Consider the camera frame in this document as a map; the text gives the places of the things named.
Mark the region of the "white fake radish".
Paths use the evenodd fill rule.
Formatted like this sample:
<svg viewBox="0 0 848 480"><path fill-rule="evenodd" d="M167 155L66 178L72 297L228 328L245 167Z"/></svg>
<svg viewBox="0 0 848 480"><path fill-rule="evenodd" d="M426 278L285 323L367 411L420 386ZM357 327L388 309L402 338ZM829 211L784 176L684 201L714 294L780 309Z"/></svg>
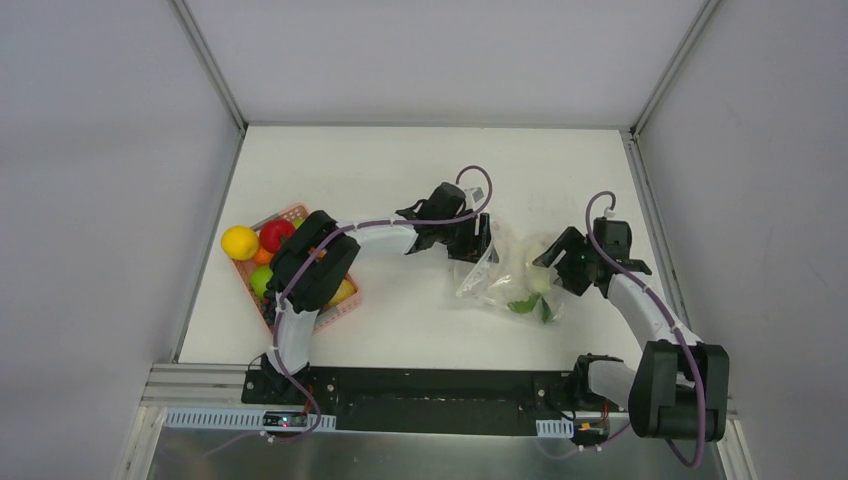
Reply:
<svg viewBox="0 0 848 480"><path fill-rule="evenodd" d="M550 246L546 238L531 236L525 238L518 248L519 273L526 291L530 294L548 294L553 287L551 270L537 266L534 261Z"/></svg>

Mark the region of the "clear zip top bag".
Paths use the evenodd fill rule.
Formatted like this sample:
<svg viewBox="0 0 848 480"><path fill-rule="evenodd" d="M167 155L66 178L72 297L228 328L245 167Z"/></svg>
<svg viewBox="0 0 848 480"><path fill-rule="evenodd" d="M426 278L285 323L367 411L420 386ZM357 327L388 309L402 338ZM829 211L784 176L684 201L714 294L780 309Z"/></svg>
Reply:
<svg viewBox="0 0 848 480"><path fill-rule="evenodd" d="M453 267L455 296L484 308L513 315L525 323L555 324L566 312L565 292L556 283L551 267L552 290L545 295L530 294L523 286L518 266L518 248L531 236L546 238L550 245L556 235L550 231L516 233L505 222L495 219L492 241L478 262L457 262Z"/></svg>

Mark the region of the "yellow fake lemon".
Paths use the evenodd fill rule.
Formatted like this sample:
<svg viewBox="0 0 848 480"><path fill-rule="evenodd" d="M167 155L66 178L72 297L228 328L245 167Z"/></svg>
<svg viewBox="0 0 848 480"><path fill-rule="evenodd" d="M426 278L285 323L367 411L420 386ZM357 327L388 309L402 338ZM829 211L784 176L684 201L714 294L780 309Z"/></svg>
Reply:
<svg viewBox="0 0 848 480"><path fill-rule="evenodd" d="M251 260L260 249L256 232L241 225L228 228L221 235L220 246L228 258L236 261Z"/></svg>

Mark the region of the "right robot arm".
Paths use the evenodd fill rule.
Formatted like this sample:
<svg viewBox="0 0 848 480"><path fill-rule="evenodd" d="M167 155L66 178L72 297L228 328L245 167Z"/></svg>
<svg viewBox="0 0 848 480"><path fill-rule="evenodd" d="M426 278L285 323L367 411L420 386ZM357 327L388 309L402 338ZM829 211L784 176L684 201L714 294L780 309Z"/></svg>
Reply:
<svg viewBox="0 0 848 480"><path fill-rule="evenodd" d="M619 385L637 436L717 442L725 433L729 355L679 322L649 286L646 262L631 257L632 241L627 222L598 217L590 234L570 226L530 264L576 296L598 288L642 348L634 371L612 372L612 358L585 356L577 365L581 374L567 384L569 400L590 410Z"/></svg>

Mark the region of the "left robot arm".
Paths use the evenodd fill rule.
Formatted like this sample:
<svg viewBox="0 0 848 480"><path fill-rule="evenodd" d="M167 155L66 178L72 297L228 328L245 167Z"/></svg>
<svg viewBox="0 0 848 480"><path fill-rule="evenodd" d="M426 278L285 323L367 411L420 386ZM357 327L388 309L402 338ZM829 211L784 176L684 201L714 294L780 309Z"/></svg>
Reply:
<svg viewBox="0 0 848 480"><path fill-rule="evenodd" d="M299 372L309 364L317 318L357 258L411 255L442 244L452 260L479 260L491 243L490 215L468 200L464 190L444 182L429 197L380 219L342 225L323 210L307 216L270 262L272 340L260 364L269 394L286 405L303 396Z"/></svg>

